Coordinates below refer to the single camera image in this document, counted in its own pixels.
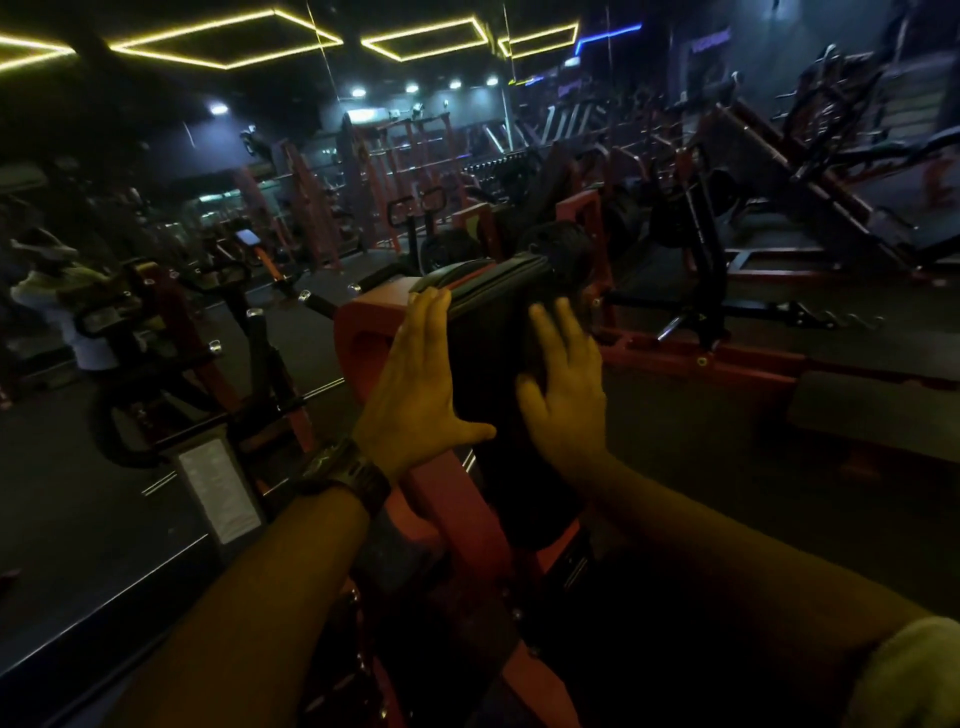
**right hand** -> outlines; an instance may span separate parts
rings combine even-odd
[[[558,299],[556,311],[563,337],[542,305],[530,307],[546,363],[546,394],[532,377],[520,375],[516,398],[537,450],[564,479],[576,484],[609,456],[603,359],[596,342],[580,327],[570,301]]]

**white shirt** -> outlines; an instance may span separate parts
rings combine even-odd
[[[81,265],[64,268],[60,278],[31,271],[11,289],[10,296],[20,305],[42,313],[48,324],[60,327],[63,343],[73,349],[80,369],[102,372],[119,366],[109,343],[106,339],[81,336],[74,326],[73,312],[63,307],[57,294],[105,280],[106,276]]]
[[[843,728],[960,726],[960,624],[930,617],[883,643],[853,690]]]

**forearm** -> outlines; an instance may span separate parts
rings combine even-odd
[[[370,518],[340,488],[298,498],[177,627],[109,726],[291,724]]]
[[[831,715],[843,710],[870,650],[926,614],[613,458],[578,486],[689,598],[744,635],[799,695]]]

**wristwatch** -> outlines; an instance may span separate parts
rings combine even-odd
[[[376,518],[391,491],[387,476],[349,437],[312,457],[294,480],[294,487],[302,496],[318,496],[330,488],[346,488],[363,503],[371,519]]]

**sleeve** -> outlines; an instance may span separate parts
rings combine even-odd
[[[908,624],[871,656],[844,728],[960,726],[960,623],[942,617]]]
[[[57,297],[57,292],[51,288],[20,283],[10,289],[10,297],[15,303],[32,308],[34,311],[63,308],[60,299]]]

